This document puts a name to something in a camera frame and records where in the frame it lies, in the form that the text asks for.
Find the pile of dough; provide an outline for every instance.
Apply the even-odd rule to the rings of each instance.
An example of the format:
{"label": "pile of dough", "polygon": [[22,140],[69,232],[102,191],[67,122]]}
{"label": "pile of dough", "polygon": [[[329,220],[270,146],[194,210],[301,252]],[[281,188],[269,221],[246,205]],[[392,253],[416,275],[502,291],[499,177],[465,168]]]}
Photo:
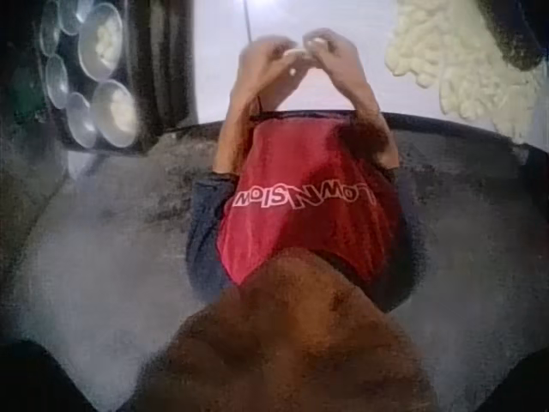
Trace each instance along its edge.
{"label": "pile of dough", "polygon": [[543,64],[520,71],[504,61],[475,0],[399,0],[385,63],[395,76],[413,72],[423,88],[439,81],[442,112],[488,117],[517,143],[545,76]]}
{"label": "pile of dough", "polygon": [[116,90],[112,94],[110,108],[114,124],[134,136],[137,133],[137,116],[133,98],[123,90]]}
{"label": "pile of dough", "polygon": [[122,30],[115,17],[98,27],[97,38],[95,51],[105,66],[114,69],[122,52]]}

